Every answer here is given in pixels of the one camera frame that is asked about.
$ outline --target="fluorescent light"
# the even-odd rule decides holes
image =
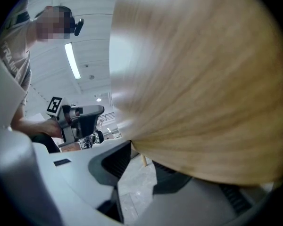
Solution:
[[[72,50],[72,43],[65,44],[65,50],[66,50],[67,58],[68,58],[72,73],[74,74],[76,79],[80,79],[81,76],[76,66],[75,56]]]

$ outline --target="person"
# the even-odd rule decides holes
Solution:
[[[47,6],[34,19],[30,19],[28,1],[21,0],[11,11],[0,33],[0,58],[26,96],[32,78],[30,49],[37,42],[64,38],[74,23],[71,10],[64,6]],[[62,138],[58,123],[53,119],[42,122],[26,120],[26,96],[12,119],[12,129],[25,133],[33,142],[44,144],[49,153],[60,152],[52,140],[52,137]]]
[[[99,136],[100,143],[102,143],[104,141],[103,130],[102,130],[103,122],[104,122],[103,119],[98,119],[98,121],[96,123],[96,133]]]

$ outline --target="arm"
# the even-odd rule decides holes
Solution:
[[[11,122],[12,129],[21,131],[28,136],[45,133],[51,137],[62,138],[61,129],[55,120],[28,121],[25,120],[23,111],[24,105],[20,104]]]

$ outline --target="wood grain surface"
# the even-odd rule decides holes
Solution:
[[[260,0],[117,0],[110,74],[143,155],[214,182],[283,176],[283,36]]]

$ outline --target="printed shirt graphic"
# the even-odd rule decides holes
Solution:
[[[30,55],[26,50],[28,26],[29,23],[26,23],[14,29],[4,30],[0,36],[0,58],[16,82],[26,92],[26,96],[32,77],[29,66]],[[21,102],[23,105],[26,104],[26,96]]]

